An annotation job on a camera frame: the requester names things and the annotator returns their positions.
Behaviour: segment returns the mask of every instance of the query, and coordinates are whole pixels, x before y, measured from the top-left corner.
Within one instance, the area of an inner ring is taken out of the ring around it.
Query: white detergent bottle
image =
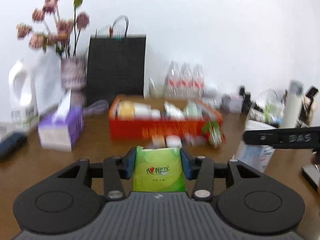
[[[17,130],[28,132],[39,122],[33,75],[21,60],[9,72],[12,122]]]

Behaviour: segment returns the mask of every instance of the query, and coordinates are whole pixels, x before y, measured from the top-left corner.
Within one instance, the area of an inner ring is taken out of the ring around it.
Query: purple tissue box
[[[52,114],[48,114],[38,125],[38,134],[43,148],[71,151],[83,130],[82,108],[70,107],[65,121],[52,122]]]

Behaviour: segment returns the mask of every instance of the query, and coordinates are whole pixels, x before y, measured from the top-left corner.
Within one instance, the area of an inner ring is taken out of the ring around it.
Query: white bottle
[[[202,66],[197,64],[193,71],[193,89],[196,98],[204,96],[204,75]]]
[[[193,77],[190,69],[190,64],[184,62],[181,67],[181,93],[185,99],[193,98]]]
[[[166,97],[168,98],[182,98],[180,90],[180,72],[178,65],[175,62],[171,62],[167,77],[166,77]]]
[[[39,122],[36,91],[31,70],[21,60],[9,72],[12,122],[17,130],[29,131]]]
[[[303,85],[291,80],[284,109],[284,116],[279,128],[295,128],[301,112]]]

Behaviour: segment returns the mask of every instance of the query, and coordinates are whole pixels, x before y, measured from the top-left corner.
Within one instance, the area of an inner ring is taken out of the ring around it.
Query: brown tabletop
[[[209,147],[190,147],[194,156],[205,155],[216,162],[226,163],[236,152],[244,129],[246,116],[223,113],[223,130],[227,141],[219,150]],[[109,138],[107,115],[85,119],[85,129],[71,153],[42,149],[36,131],[28,137],[28,144],[10,158],[0,162],[0,239],[13,238],[20,229],[12,213],[15,198],[28,187],[45,179],[80,158],[89,158],[90,162],[101,162],[114,155],[124,155],[132,146],[145,146],[146,141],[118,141]],[[317,205],[317,193],[301,176],[300,169],[309,164],[310,150],[276,150],[266,174],[291,187],[304,199],[306,210],[298,233],[307,240],[320,237],[320,218]],[[225,185],[222,179],[215,183],[215,194]],[[194,182],[188,182],[190,191]],[[124,181],[126,192],[132,189],[132,181]],[[102,179],[93,179],[92,188],[103,194]]]

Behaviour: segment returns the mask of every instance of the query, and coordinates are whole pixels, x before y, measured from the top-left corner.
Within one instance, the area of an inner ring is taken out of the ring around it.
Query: orange box
[[[152,109],[158,109],[164,112],[164,102],[168,101],[180,109],[184,109],[187,100],[174,100],[168,98],[143,98],[142,96],[125,96],[119,95],[113,101],[109,110],[109,128],[112,140],[149,140],[154,135],[178,135],[184,137],[186,133],[191,135],[201,135],[201,128],[205,124],[205,120],[153,120],[153,119],[134,119],[121,120],[118,119],[116,111],[120,102],[132,101],[151,105]],[[219,125],[222,125],[222,115],[215,109],[205,106],[217,116]]]

